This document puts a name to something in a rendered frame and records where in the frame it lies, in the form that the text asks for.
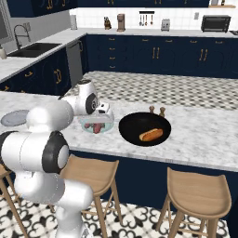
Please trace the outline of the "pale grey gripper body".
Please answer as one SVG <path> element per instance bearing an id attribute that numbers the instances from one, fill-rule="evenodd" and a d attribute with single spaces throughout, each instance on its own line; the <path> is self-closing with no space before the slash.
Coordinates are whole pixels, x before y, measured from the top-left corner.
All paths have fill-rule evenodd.
<path id="1" fill-rule="evenodd" d="M 91 114 L 80 116 L 79 120 L 82 123 L 97 124 L 97 123 L 112 123 L 114 121 L 113 114 Z"/>

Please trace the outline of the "clear glass bowl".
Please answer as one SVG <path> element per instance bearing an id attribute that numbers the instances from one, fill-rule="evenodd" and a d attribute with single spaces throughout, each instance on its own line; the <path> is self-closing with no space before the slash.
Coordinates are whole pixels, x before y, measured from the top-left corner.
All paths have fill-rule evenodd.
<path id="1" fill-rule="evenodd" d="M 104 124 L 105 125 L 105 127 L 102 128 L 99 133 L 104 133 L 104 132 L 107 132 L 107 131 L 111 130 L 113 128 L 113 122 L 112 123 L 98 123 L 98 124 Z M 85 130 L 88 133 L 94 133 L 93 132 L 93 125 L 94 124 L 91 124 L 92 126 L 90 128 L 85 128 L 85 124 L 87 124 L 87 123 L 82 123 L 80 120 L 79 120 L 79 123 L 81 124 L 83 130 Z"/>

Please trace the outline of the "black round plate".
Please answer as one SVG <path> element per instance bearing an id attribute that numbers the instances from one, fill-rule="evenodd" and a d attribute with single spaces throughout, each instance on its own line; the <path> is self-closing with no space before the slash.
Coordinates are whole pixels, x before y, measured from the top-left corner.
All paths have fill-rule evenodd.
<path id="1" fill-rule="evenodd" d="M 134 112 L 126 115 L 119 122 L 121 136 L 134 145 L 150 147 L 163 143 L 171 132 L 170 123 L 162 116 L 151 112 Z M 162 129 L 163 135 L 152 141 L 141 141 L 139 135 L 152 129 Z"/>

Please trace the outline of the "brown hot dog bun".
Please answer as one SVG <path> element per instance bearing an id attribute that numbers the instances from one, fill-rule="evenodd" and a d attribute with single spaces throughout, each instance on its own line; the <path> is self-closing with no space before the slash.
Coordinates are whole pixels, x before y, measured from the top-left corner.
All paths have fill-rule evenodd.
<path id="1" fill-rule="evenodd" d="M 155 139 L 162 137 L 163 134 L 164 134 L 164 131 L 162 128 L 155 128 L 140 134 L 139 139 L 141 141 L 153 141 Z"/>

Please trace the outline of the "grey round plate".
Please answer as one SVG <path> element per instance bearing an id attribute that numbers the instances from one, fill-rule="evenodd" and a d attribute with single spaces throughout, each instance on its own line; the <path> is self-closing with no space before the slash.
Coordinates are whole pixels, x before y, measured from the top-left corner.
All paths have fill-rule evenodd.
<path id="1" fill-rule="evenodd" d="M 17 110 L 9 112 L 1 119 L 3 126 L 20 126 L 26 123 L 26 117 L 29 110 Z"/>

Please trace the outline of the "wooden bar stool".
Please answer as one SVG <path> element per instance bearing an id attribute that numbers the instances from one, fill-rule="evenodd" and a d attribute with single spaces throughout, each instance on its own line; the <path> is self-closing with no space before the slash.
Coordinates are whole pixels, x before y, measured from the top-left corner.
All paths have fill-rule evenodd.
<path id="1" fill-rule="evenodd" d="M 62 192 L 51 204 L 57 207 L 58 228 L 56 238 L 86 238 L 89 236 L 82 216 L 88 214 L 91 203 L 95 204 L 102 238 L 108 238 L 105 217 L 110 202 L 114 200 L 119 222 L 123 223 L 115 174 L 119 161 L 102 161 L 70 155 L 67 165 L 61 170 L 59 181 Z"/>
<path id="2" fill-rule="evenodd" d="M 15 195 L 15 199 L 12 200 L 11 196 L 7 190 L 6 184 L 4 182 L 4 179 L 7 180 L 9 187 L 11 188 L 11 190 L 13 191 L 14 195 Z M 0 190 L 2 191 L 2 197 L 4 197 L 7 200 L 8 205 L 11 208 L 11 211 L 16 219 L 16 221 L 18 222 L 19 226 L 20 226 L 20 230 L 22 231 L 23 235 L 25 238 L 28 238 L 28 234 L 25 231 L 25 228 L 22 224 L 22 221 L 20 219 L 19 213 L 16 209 L 16 207 L 14 206 L 14 203 L 17 202 L 18 204 L 20 204 L 20 197 L 16 194 L 11 177 L 10 177 L 10 171 L 6 171 L 5 168 L 0 165 Z"/>
<path id="3" fill-rule="evenodd" d="M 167 195 L 156 230 L 164 220 L 169 223 L 168 238 L 178 231 L 192 233 L 179 227 L 185 215 L 201 220 L 198 238 L 216 238 L 218 220 L 231 210 L 231 193 L 224 175 L 207 176 L 167 169 Z"/>

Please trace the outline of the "grey dishwasher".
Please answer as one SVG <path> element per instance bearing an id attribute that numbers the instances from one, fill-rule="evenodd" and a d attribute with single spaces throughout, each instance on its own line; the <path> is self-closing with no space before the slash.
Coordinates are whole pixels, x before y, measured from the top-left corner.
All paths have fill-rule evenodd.
<path id="1" fill-rule="evenodd" d="M 66 46 L 68 65 L 72 87 L 75 87 L 83 78 L 80 45 L 74 41 Z"/>

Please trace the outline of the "navy cupboard run under sink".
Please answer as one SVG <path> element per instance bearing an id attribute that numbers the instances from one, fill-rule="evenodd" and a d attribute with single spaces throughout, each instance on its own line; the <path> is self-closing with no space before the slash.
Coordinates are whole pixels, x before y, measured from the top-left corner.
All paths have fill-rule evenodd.
<path id="1" fill-rule="evenodd" d="M 71 86 L 63 48 L 0 83 L 0 91 L 63 96 Z"/>

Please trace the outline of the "navy island cabinet front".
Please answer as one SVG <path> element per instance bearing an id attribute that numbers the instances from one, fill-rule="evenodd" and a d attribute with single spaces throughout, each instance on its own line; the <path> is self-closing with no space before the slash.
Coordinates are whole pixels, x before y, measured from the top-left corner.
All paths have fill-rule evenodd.
<path id="1" fill-rule="evenodd" d="M 115 180 L 121 203 L 162 208 L 167 193 L 167 168 L 177 171 L 194 172 L 209 176 L 225 175 L 231 192 L 231 210 L 224 219 L 227 221 L 231 238 L 238 236 L 238 172 L 202 168 L 189 165 L 176 165 L 164 162 L 142 160 L 99 154 L 93 152 L 71 151 L 82 158 L 104 161 L 119 161 Z"/>

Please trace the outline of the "dark sink basin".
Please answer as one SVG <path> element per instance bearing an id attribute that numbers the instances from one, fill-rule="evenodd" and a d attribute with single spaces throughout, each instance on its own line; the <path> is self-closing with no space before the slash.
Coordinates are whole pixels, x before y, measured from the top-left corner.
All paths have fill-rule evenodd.
<path id="1" fill-rule="evenodd" d="M 17 58 L 37 58 L 50 55 L 60 49 L 60 44 L 55 43 L 34 43 L 8 54 L 9 57 Z"/>

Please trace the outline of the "navy base cupboard run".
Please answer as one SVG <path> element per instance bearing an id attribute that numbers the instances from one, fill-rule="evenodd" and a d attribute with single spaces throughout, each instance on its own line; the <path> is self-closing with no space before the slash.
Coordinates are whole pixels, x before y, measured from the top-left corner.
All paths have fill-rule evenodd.
<path id="1" fill-rule="evenodd" d="M 87 34 L 83 71 L 155 73 L 238 80 L 238 39 Z"/>

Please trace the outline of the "brown coffee machine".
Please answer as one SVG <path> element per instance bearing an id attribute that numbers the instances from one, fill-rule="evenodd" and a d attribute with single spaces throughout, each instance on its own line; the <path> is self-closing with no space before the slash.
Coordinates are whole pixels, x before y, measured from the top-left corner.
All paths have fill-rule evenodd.
<path id="1" fill-rule="evenodd" d="M 118 14 L 117 15 L 117 22 L 118 22 L 117 31 L 118 32 L 124 32 L 126 30 L 125 15 L 124 14 Z"/>

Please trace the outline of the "dark metal tap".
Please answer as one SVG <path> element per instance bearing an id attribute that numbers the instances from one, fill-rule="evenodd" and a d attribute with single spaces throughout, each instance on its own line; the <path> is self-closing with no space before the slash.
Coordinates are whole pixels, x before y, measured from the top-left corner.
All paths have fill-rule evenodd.
<path id="1" fill-rule="evenodd" d="M 16 30 L 18 27 L 21 27 L 24 29 L 24 31 L 26 32 L 26 34 L 17 34 L 16 33 Z M 17 49 L 20 50 L 20 48 L 22 47 L 22 44 L 19 40 L 20 37 L 26 37 L 28 39 L 29 42 L 31 42 L 31 37 L 29 35 L 29 31 L 27 30 L 27 28 L 21 24 L 17 24 L 15 27 L 14 27 L 14 37 L 15 37 L 15 40 L 16 40 L 16 45 L 17 45 Z"/>

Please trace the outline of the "black toaster oven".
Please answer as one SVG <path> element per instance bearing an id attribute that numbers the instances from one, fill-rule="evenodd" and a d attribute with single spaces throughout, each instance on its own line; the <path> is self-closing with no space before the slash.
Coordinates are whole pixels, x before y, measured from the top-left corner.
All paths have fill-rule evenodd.
<path id="1" fill-rule="evenodd" d="M 201 30 L 203 32 L 226 33 L 231 17 L 228 15 L 203 15 Z"/>

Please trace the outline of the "rail with hanging tools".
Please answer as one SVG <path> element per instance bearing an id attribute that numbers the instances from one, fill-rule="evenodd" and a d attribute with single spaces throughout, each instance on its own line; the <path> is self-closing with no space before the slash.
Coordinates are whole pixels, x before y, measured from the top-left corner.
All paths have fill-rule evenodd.
<path id="1" fill-rule="evenodd" d="M 145 27 L 149 25 L 153 25 L 153 15 L 154 15 L 154 11 L 140 11 L 139 25 L 145 26 Z"/>

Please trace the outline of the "navy wall cupboard run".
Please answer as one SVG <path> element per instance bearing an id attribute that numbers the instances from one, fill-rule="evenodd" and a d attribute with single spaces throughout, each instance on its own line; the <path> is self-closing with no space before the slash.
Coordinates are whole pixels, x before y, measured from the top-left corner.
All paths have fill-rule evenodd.
<path id="1" fill-rule="evenodd" d="M 34 18 L 77 7 L 208 7 L 210 0 L 7 0 L 12 18 Z"/>

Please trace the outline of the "wooden wall shelf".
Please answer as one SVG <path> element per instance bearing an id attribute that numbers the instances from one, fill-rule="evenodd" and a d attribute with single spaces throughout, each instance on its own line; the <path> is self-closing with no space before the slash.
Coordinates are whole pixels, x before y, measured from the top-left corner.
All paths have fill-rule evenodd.
<path id="1" fill-rule="evenodd" d="M 235 5 L 230 5 L 227 0 L 210 0 L 209 7 L 213 8 L 235 8 Z"/>

